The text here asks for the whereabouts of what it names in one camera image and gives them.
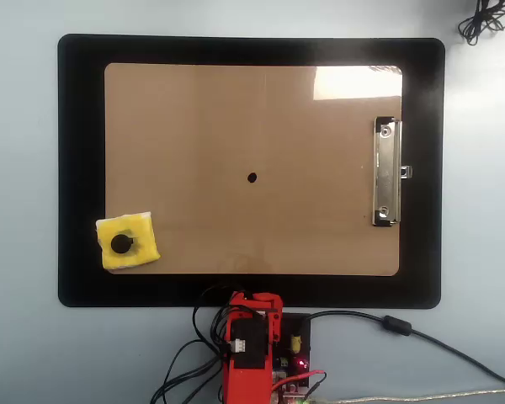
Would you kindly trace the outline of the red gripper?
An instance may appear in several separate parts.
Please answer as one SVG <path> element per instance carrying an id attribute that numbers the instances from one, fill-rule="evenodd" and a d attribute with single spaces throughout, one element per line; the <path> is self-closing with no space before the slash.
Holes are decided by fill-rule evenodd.
<path id="1" fill-rule="evenodd" d="M 229 299 L 229 321 L 253 319 L 263 321 L 270 312 L 281 313 L 283 301 L 279 295 L 262 292 L 235 291 Z"/>

